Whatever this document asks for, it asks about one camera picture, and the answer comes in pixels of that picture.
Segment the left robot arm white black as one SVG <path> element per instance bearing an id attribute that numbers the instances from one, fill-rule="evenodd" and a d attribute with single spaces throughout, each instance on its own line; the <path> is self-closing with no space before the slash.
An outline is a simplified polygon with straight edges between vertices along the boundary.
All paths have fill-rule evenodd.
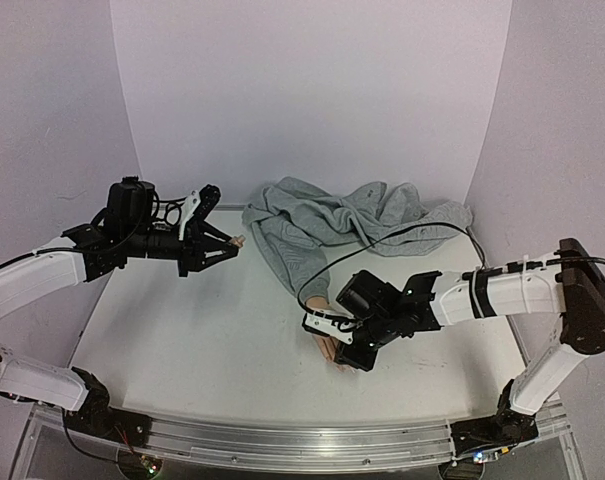
<path id="1" fill-rule="evenodd" d="M 186 277 L 236 257 L 243 237 L 207 221 L 220 198 L 214 185 L 195 190 L 175 201 L 178 219 L 170 222 L 158 214 L 171 204 L 159 199 L 152 183 L 129 176 L 112 184 L 106 206 L 91 222 L 0 264 L 0 321 L 56 291 L 122 269 L 131 258 L 173 261 Z M 109 393 L 92 374 L 20 357 L 1 344 L 0 396 L 76 412 L 98 437 L 117 426 L 115 411 L 106 406 Z"/>

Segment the nail polish bottle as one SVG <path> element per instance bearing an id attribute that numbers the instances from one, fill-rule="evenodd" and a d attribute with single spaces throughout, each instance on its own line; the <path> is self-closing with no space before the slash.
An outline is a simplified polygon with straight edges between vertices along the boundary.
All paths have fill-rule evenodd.
<path id="1" fill-rule="evenodd" d="M 231 243 L 233 245 L 237 246 L 238 248 L 242 248 L 245 241 L 246 241 L 246 238 L 243 235 L 236 236 L 231 239 Z"/>

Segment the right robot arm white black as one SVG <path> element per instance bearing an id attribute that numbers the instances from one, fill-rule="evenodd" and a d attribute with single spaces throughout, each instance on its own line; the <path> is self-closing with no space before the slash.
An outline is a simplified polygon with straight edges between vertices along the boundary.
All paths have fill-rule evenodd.
<path id="1" fill-rule="evenodd" d="M 398 337 L 467 321 L 556 313 L 559 318 L 544 350 L 506 384 L 496 412 L 451 426 L 459 456 L 534 440 L 536 414 L 544 402 L 583 360 L 605 352 L 601 262 L 578 240 L 566 238 L 540 259 L 462 273 L 415 274 L 402 290 L 362 270 L 337 298 L 354 317 L 355 328 L 334 360 L 369 371 L 378 351 Z"/>

